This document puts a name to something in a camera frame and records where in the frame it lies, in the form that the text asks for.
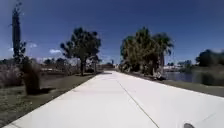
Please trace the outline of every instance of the blue sky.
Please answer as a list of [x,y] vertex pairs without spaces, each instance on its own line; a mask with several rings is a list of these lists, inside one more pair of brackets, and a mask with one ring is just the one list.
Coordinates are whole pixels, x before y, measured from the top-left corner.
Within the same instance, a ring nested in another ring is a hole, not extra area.
[[[16,0],[0,0],[0,59],[12,56],[11,13]],[[120,61],[122,40],[146,26],[166,32],[175,48],[166,62],[194,60],[205,49],[224,48],[223,0],[21,0],[27,55],[61,57],[59,44],[76,27],[97,31],[104,62]]]

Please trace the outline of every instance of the tree trunk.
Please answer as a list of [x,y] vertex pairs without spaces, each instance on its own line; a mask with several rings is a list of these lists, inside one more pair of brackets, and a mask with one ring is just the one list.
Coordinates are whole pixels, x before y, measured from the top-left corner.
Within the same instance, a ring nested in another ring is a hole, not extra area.
[[80,68],[81,68],[81,76],[83,76],[83,73],[86,69],[86,60],[81,60]]
[[81,60],[81,63],[80,63],[80,72],[81,72],[81,76],[83,76],[83,61]]
[[160,54],[160,73],[163,74],[163,67],[164,67],[165,59],[164,59],[164,54]]
[[95,74],[97,73],[97,71],[96,71],[96,62],[94,62],[94,72],[95,72]]

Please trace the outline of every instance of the cloud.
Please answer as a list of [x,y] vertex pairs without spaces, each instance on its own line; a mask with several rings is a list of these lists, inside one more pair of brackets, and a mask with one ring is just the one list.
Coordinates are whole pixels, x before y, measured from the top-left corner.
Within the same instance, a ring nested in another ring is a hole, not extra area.
[[36,47],[37,47],[37,44],[34,44],[34,43],[30,44],[30,48],[36,48]]
[[58,54],[58,53],[61,53],[61,51],[58,50],[58,49],[50,49],[49,52],[50,52],[51,54]]
[[9,48],[9,51],[10,51],[10,52],[13,52],[13,48]]

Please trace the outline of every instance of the palm tree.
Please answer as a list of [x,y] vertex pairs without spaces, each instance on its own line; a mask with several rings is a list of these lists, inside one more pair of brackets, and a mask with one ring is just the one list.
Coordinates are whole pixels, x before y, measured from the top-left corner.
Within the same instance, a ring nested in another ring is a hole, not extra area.
[[158,33],[152,37],[153,41],[158,44],[159,49],[159,65],[161,67],[161,73],[163,72],[163,66],[165,63],[164,56],[171,55],[171,49],[174,47],[171,38],[166,33]]

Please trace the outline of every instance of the sidewalk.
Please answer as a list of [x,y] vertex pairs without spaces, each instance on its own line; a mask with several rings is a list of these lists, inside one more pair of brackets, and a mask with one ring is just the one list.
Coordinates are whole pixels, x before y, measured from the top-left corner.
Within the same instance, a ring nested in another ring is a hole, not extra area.
[[224,99],[105,72],[4,128],[223,128]]

